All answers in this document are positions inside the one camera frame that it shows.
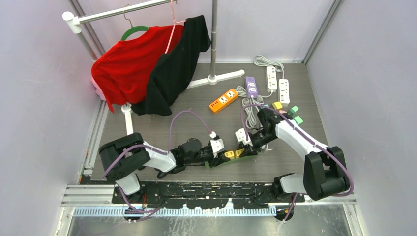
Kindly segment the dark green power strip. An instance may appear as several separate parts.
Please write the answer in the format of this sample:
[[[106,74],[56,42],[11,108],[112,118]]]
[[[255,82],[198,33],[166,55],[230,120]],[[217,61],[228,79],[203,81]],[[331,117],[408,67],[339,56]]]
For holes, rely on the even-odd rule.
[[[247,160],[252,160],[255,157],[256,156],[252,155],[252,156],[244,156],[244,157],[230,159],[230,158],[227,158],[226,156],[222,155],[218,158],[213,159],[212,161],[204,162],[204,167],[206,167],[207,169],[213,169],[217,166],[225,166],[225,165],[228,165],[228,164],[235,164],[235,163],[239,163],[239,162],[243,162],[243,161],[247,161]]]

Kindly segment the green plug adapter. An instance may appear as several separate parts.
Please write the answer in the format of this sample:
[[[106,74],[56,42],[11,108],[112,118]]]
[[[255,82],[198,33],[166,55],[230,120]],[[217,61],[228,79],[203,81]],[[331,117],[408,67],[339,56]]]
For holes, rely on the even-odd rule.
[[[296,112],[299,110],[298,106],[293,106],[291,109],[288,110],[288,115],[294,117]]]
[[[293,120],[297,123],[297,125],[303,123],[303,119],[300,116],[293,117]]]

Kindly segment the orange power strip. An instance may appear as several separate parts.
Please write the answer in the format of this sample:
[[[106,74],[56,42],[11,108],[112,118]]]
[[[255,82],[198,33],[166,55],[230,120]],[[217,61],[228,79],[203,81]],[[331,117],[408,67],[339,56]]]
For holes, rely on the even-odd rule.
[[[218,99],[213,101],[209,108],[214,113],[217,114],[227,106],[229,106],[233,101],[235,101],[238,97],[242,98],[242,106],[246,106],[249,104],[260,103],[255,96],[250,95],[247,96],[246,89],[242,86],[238,86],[237,88],[232,88],[220,96]],[[246,121],[245,125],[249,129],[254,129],[257,126],[257,120],[255,118],[254,107],[249,107],[245,109],[246,112]]]

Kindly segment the long white power strip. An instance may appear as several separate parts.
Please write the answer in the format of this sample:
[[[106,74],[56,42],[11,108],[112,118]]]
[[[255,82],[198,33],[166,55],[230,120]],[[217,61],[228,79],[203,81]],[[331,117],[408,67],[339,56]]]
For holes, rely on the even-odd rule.
[[[267,66],[273,66],[276,68],[278,82],[278,89],[276,92],[278,93],[278,99],[284,107],[288,106],[290,104],[290,86],[289,80],[285,78],[284,65],[280,62],[269,60],[262,55],[255,56],[253,63],[256,66],[264,68]]]

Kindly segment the purple power strip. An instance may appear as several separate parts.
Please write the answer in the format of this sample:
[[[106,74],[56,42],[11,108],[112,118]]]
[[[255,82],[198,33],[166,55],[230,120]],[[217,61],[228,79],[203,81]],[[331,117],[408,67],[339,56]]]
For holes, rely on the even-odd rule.
[[[256,80],[254,77],[245,77],[245,95],[242,99],[242,105],[247,106],[249,104],[258,104],[258,105],[264,105],[264,99],[269,98],[272,95],[272,92],[270,92],[269,95],[259,95]],[[245,125],[248,129],[253,131],[256,128],[261,127],[261,125],[258,125],[257,123],[257,116],[256,114],[259,112],[261,107],[258,106],[251,106],[248,108],[245,108],[245,112],[247,115]]]

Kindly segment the short white power strip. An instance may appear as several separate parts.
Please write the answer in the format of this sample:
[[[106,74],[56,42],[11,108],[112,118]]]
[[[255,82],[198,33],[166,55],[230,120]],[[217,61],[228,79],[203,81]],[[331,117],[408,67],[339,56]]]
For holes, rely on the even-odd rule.
[[[277,75],[276,75],[276,68],[273,66],[267,66],[266,67],[266,73],[265,73],[265,79],[266,79],[266,88],[269,95],[261,95],[259,92],[259,79],[255,78],[255,86],[256,86],[256,93],[257,97],[271,97],[278,89],[278,82],[277,82]]]

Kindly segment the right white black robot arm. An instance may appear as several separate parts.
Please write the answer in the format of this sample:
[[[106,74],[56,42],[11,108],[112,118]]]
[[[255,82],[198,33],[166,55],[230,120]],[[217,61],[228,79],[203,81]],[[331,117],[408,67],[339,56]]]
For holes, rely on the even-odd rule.
[[[253,134],[245,127],[242,143],[253,149],[260,149],[280,139],[304,163],[302,174],[290,173],[274,179],[272,190],[276,200],[285,202],[292,193],[306,194],[316,201],[329,196],[343,197],[352,194],[354,182],[347,170],[341,148],[329,147],[317,141],[288,113],[262,106],[257,116],[262,127]]]

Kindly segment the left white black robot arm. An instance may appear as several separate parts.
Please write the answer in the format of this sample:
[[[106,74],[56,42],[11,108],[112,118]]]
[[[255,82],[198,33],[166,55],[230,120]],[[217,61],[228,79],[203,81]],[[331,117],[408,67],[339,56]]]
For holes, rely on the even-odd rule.
[[[104,178],[115,182],[132,203],[139,202],[144,195],[136,171],[145,167],[154,168],[158,171],[158,179],[161,179],[168,174],[182,172],[188,166],[219,166],[231,161],[227,154],[223,140],[215,133],[212,133],[206,146],[200,140],[191,138],[171,150],[162,150],[135,132],[99,148]]]

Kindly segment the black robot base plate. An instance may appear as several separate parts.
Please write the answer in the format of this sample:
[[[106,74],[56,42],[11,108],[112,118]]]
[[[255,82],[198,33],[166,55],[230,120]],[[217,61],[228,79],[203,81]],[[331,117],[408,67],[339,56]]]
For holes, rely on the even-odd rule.
[[[137,209],[159,209],[159,215],[235,216],[271,215],[289,220],[290,206],[303,203],[302,194],[279,194],[267,182],[172,182],[143,181],[138,192],[122,197],[114,188],[111,202],[137,205]]]

